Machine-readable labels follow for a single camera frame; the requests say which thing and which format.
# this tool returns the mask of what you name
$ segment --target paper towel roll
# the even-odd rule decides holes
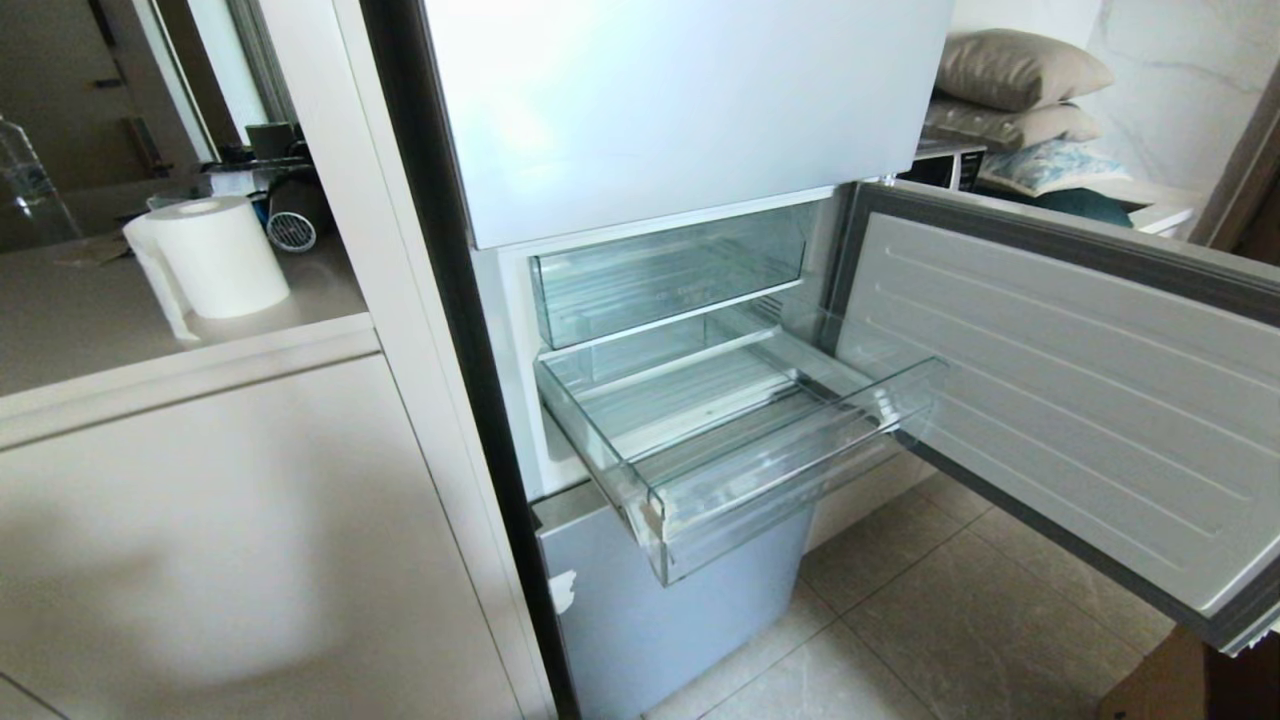
[[[210,197],[161,208],[124,227],[174,334],[188,309],[201,318],[237,318],[284,300],[289,286],[244,197]]]

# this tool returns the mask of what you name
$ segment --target marble wall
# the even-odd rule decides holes
[[[1088,50],[1116,76],[1079,99],[1097,146],[1135,178],[1207,195],[1280,59],[1280,3],[1103,0]]]

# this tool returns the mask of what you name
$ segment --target freezer drawer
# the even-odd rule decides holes
[[[753,301],[544,354],[552,416],[671,584],[901,451],[946,364],[846,325]]]
[[[796,282],[818,205],[530,258],[539,332],[561,348]]]

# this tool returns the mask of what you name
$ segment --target cabinet door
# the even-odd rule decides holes
[[[951,365],[920,455],[1221,648],[1275,623],[1280,269],[910,183],[849,218],[832,304]]]
[[[0,667],[73,717],[518,717],[384,359],[0,455]]]
[[[426,15],[485,249],[909,168],[951,1],[426,0]]]

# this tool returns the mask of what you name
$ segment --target refrigerator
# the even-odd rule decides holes
[[[895,182],[947,0],[364,14],[563,714],[772,623],[902,452],[1225,652],[1280,621],[1280,270]]]

